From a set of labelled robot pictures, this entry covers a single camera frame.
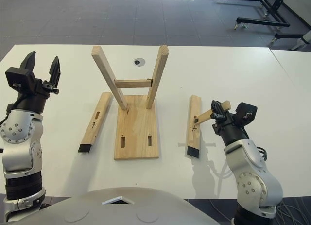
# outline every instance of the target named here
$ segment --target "metal stand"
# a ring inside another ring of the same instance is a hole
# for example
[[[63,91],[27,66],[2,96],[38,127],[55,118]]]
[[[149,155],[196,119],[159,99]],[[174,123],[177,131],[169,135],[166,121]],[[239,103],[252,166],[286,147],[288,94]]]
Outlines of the metal stand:
[[[299,39],[303,37],[303,34],[279,34],[279,33],[276,33],[274,35],[274,38],[272,39],[271,43],[274,43],[276,42],[277,40],[279,39]]]
[[[289,27],[290,26],[290,24],[277,11],[279,7],[281,6],[281,4],[283,3],[283,0],[276,0],[273,3],[273,5],[271,5],[271,3],[267,0],[247,0],[247,1],[261,2],[261,7],[265,7],[267,9],[267,12],[265,13],[264,18],[266,18],[268,15],[271,15],[275,19],[275,21],[238,17],[236,20],[237,23],[234,27],[234,30],[236,30],[238,25],[241,24],[242,22],[245,24],[253,23],[253,24],[259,24],[259,25],[268,25],[268,26],[277,26],[277,27]]]

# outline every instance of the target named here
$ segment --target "black cable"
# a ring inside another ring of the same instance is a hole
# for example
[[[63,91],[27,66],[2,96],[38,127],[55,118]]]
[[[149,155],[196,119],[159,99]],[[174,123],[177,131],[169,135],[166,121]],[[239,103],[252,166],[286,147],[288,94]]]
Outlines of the black cable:
[[[244,127],[242,127],[242,130],[243,130],[245,136],[247,137],[247,139],[249,139],[247,131],[245,130]],[[262,156],[263,160],[267,161],[267,159],[268,159],[267,151],[265,149],[263,149],[262,147],[259,147],[259,146],[257,146],[257,149],[258,149],[259,153],[261,153],[261,156]]]
[[[10,108],[10,110],[6,112],[5,118],[0,122],[0,126],[8,119],[9,114],[11,113],[11,111],[14,110],[14,109],[16,109],[17,105],[18,105],[20,102],[22,102],[26,97],[27,97],[26,94],[22,94],[22,96],[21,96],[19,99],[17,99],[17,100],[13,103],[13,105],[12,105],[11,108]]]

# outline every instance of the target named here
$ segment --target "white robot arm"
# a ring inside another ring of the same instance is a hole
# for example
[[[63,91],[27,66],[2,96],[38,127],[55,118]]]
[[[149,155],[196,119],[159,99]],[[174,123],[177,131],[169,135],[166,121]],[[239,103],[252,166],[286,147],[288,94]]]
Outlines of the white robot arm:
[[[7,116],[0,123],[4,142],[5,222],[19,220],[19,211],[27,209],[29,214],[39,210],[45,197],[40,144],[43,117],[40,114],[50,93],[58,94],[60,67],[56,57],[51,65],[50,81],[42,82],[32,73],[34,65],[35,52],[32,52],[20,68],[10,67],[5,73],[10,87],[19,92],[17,101],[8,105]]]
[[[283,191],[271,175],[257,146],[249,139],[244,126],[255,118],[255,106],[240,103],[236,114],[224,111],[221,103],[212,102],[213,125],[225,143],[225,154],[238,188],[238,208],[234,225],[270,225]]]

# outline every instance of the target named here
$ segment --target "black plastic cap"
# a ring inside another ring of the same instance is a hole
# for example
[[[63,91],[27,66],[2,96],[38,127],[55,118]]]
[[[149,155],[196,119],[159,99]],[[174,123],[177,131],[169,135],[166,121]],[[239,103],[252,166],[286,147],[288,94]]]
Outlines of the black plastic cap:
[[[199,152],[200,152],[199,149],[195,149],[195,148],[193,148],[191,146],[187,147],[187,154],[189,156],[192,156],[192,157],[195,157],[195,158],[199,158]]]
[[[89,153],[91,147],[91,144],[81,144],[78,153]]]

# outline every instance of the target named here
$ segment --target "rectangular slot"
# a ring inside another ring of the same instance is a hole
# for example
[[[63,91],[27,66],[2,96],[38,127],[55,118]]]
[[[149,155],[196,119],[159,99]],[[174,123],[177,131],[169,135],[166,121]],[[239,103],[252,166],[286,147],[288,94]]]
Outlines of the rectangular slot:
[[[99,112],[97,112],[96,115],[95,115],[95,119],[96,120],[97,120],[98,116],[99,116]]]
[[[125,147],[125,136],[121,137],[121,148]]]
[[[148,146],[152,146],[152,136],[148,135]]]

